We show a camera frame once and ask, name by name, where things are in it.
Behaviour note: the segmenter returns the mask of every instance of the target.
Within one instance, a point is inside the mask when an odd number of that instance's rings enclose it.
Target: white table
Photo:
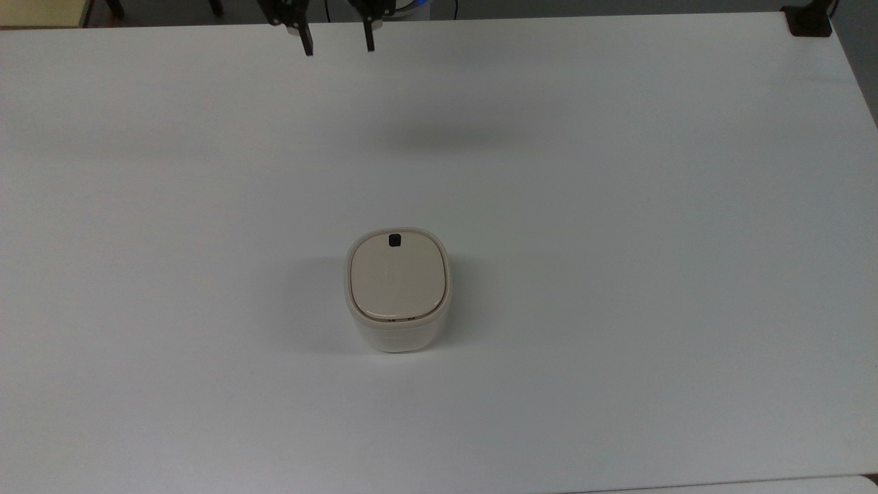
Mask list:
[[[878,131],[780,13],[0,33],[9,492],[878,471]],[[451,329],[342,259],[437,234]]]

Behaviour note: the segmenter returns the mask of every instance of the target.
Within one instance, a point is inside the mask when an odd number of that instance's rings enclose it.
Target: chair leg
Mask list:
[[[110,7],[110,12],[112,15],[116,16],[116,18],[125,18],[125,9],[122,8],[122,4],[119,3],[119,0],[106,0],[107,6]]]
[[[222,15],[222,3],[220,0],[208,0],[211,3],[211,10],[213,11],[213,15],[221,16]]]

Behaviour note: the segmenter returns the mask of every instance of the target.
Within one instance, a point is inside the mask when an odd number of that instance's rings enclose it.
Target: container lid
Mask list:
[[[413,231],[370,237],[350,261],[350,288],[368,317],[398,321],[423,317],[445,296],[445,262],[439,246]]]

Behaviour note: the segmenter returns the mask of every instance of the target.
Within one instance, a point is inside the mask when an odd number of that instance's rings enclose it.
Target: plastic container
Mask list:
[[[442,333],[451,271],[433,234],[413,228],[373,231],[351,246],[346,266],[348,309],[369,345],[413,352]]]

